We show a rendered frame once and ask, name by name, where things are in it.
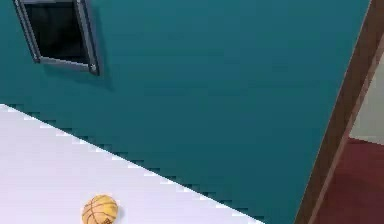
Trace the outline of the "orange basketball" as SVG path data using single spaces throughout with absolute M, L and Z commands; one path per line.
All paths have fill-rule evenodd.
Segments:
M 117 202 L 109 195 L 96 195 L 82 210 L 83 224 L 114 224 L 118 216 Z

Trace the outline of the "grey framed dark picture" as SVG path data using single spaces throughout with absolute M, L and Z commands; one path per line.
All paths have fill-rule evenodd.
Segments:
M 32 60 L 101 73 L 90 0 L 12 0 Z

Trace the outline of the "brown door frame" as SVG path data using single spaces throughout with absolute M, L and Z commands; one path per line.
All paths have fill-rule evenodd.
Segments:
M 370 0 L 293 224 L 313 224 L 384 54 L 384 0 Z

